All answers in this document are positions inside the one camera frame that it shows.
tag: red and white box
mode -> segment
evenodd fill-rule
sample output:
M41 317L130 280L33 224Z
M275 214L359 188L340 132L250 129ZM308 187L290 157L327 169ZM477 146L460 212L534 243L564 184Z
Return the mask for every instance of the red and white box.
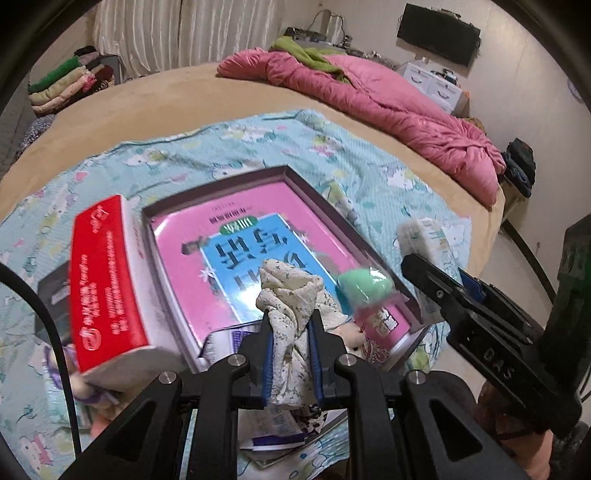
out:
M88 383L125 391L186 366L158 299L126 198L76 217L70 263L72 338Z

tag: white package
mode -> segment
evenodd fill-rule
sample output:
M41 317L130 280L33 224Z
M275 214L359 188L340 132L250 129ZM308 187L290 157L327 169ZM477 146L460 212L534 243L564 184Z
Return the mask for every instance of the white package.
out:
M419 254L459 284L462 283L452 248L438 221L421 218L411 219L400 224L398 226L398 244L403 258L406 255ZM418 305L421 308L422 324L431 325L443 322L439 305L416 287L415 292Z

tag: hello kitty pattern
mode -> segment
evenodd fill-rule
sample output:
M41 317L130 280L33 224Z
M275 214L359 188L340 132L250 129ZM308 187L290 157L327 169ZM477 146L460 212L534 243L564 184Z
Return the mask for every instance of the hello kitty pattern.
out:
M25 198L0 225L0 261L34 289L69 260L72 223L115 193L134 211L163 197L260 168L291 166L320 192L400 274L397 226L410 216L439 219L465 267L471 222L460 219L397 158L351 135L317 112L292 111L209 125L195 132L126 142L58 175ZM0 430L32 479L57 479L73 460L69 433L47 415L40 340L25 302L0 286ZM444 344L443 324L431 327L413 355L431 365ZM82 432L83 445L89 435ZM240 479L312 478L348 456L347 425L297 455L260 471L239 456Z

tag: stack of folded clothes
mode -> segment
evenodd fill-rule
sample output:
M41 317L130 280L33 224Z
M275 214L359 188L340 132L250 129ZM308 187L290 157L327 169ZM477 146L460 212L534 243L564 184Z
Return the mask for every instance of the stack of folded clothes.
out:
M109 86L113 68L102 65L92 46L76 50L74 56L33 85L29 98L37 116L57 113L65 107Z
M526 198L531 197L531 187L535 183L534 151L530 146L516 138L502 153L507 169L504 176Z

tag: black cable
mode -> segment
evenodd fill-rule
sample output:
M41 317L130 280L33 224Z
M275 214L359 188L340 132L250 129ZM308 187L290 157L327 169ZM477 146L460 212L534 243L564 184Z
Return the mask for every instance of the black cable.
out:
M47 331L47 336L51 343L51 348L53 348L53 352L56 355L57 369L60 373L61 384L66 397L66 407L68 409L70 428L72 430L72 441L74 442L74 454L76 455L76 458L78 458L82 453L80 432L78 430L78 418L76 417L76 407L74 406L74 395L72 394L72 386L70 385L70 375L68 374L68 367L66 365L66 356L61 347L61 340L57 333L56 324L51 318L47 307L33 289L27 285L21 277L2 263L0 263L0 283L6 285L26 301L43 322L43 326Z
M322 12L330 12L330 9L328 8L324 8L322 10L320 10L315 16L314 16L314 20L312 20L312 23L310 24L310 26L308 28L306 28L306 30L311 29L314 26L314 23L316 22L316 19L318 18L318 15L320 15ZM345 36L346 36L346 32L345 32L345 19L341 16L341 15L333 15L332 12L330 12L330 17L331 18L340 18L340 30L341 32L343 32L343 40L345 40Z
M583 392L585 391L585 388L587 388L587 384L589 383L590 377L591 377L591 365L589 365L589 368L587 369L587 375L585 376L585 381L583 382L583 386L581 387L581 390L579 390L579 395L583 395Z

